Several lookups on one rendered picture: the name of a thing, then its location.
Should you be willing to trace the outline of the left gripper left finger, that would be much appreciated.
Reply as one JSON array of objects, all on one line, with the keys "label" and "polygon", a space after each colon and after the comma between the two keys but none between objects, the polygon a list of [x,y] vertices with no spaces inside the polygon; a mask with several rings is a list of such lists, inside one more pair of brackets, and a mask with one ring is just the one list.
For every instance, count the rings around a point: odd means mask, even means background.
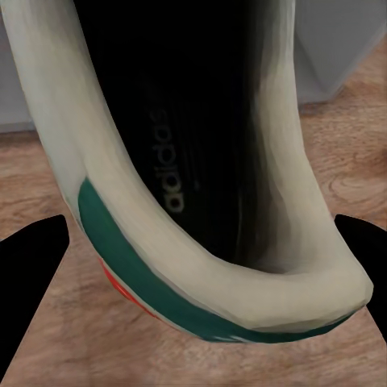
[{"label": "left gripper left finger", "polygon": [[0,242],[0,382],[69,246],[62,214]]}]

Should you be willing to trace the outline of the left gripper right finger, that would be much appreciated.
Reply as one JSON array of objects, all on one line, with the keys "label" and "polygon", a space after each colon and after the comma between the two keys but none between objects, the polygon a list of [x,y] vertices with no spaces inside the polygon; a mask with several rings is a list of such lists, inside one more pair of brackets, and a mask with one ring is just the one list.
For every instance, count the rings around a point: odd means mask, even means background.
[{"label": "left gripper right finger", "polygon": [[387,342],[387,231],[344,214],[335,216],[335,225],[374,284],[366,306]]}]

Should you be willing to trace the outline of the gym shoe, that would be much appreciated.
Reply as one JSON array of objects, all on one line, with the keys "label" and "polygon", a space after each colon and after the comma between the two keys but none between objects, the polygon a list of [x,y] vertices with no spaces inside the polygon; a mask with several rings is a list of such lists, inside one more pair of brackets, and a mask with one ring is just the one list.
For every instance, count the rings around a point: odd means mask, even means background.
[{"label": "gym shoe", "polygon": [[0,0],[35,130],[113,286],[212,343],[370,303],[303,145],[296,0]]}]

